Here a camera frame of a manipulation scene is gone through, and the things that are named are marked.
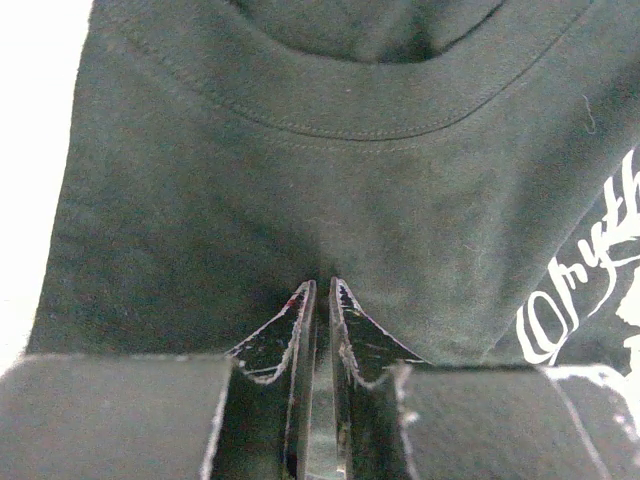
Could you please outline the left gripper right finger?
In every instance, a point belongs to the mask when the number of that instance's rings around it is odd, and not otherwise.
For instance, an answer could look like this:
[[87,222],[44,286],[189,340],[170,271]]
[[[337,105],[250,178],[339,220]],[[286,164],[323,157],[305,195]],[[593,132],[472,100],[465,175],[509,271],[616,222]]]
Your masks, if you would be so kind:
[[635,479],[639,405],[603,365],[436,367],[329,295],[337,468],[348,479]]

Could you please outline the black printed t-shirt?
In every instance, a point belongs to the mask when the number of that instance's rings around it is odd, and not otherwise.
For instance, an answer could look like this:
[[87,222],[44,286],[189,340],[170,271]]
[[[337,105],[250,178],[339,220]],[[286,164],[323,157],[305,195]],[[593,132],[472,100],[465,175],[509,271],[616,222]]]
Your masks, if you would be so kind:
[[433,364],[638,329],[635,1],[97,1],[32,352],[223,351],[346,281]]

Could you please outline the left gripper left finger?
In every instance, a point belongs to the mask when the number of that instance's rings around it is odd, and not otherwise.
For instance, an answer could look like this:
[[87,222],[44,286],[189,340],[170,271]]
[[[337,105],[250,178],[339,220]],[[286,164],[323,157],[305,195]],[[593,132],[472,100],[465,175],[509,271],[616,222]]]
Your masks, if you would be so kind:
[[220,356],[29,355],[1,379],[5,479],[301,479],[316,285]]

